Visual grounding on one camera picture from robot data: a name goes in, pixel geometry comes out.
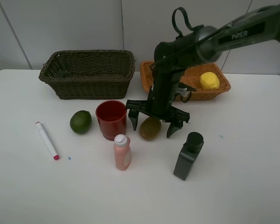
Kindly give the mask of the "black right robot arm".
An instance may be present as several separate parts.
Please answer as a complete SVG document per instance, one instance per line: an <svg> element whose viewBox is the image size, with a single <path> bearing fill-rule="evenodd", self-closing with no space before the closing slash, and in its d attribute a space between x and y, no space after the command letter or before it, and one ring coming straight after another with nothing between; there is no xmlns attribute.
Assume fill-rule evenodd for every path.
<svg viewBox="0 0 280 224"><path fill-rule="evenodd" d="M173 42L161 42L154 51L154 82L147 100L128 100L128 117L137 127L138 116L168 122L167 136L180 130L190 115L172 106L185 70L218 60L224 51L276 40L280 42L280 4L254 10L221 28L199 25L189 27L191 33Z"/></svg>

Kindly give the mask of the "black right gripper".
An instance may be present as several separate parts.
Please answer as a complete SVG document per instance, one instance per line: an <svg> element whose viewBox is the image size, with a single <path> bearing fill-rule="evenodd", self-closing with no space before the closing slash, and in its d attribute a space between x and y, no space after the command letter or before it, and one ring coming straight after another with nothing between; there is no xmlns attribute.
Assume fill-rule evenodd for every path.
<svg viewBox="0 0 280 224"><path fill-rule="evenodd" d="M186 123L189 121L188 112L184 112L173 106L169 106L168 109L156 108L156 110L153 110L148 100L127 100L126 109L129 109L128 117L133 125L134 131L137 129L140 113L171 122L167 130L167 138L170 138L172 134L182 129L184 121Z"/></svg>

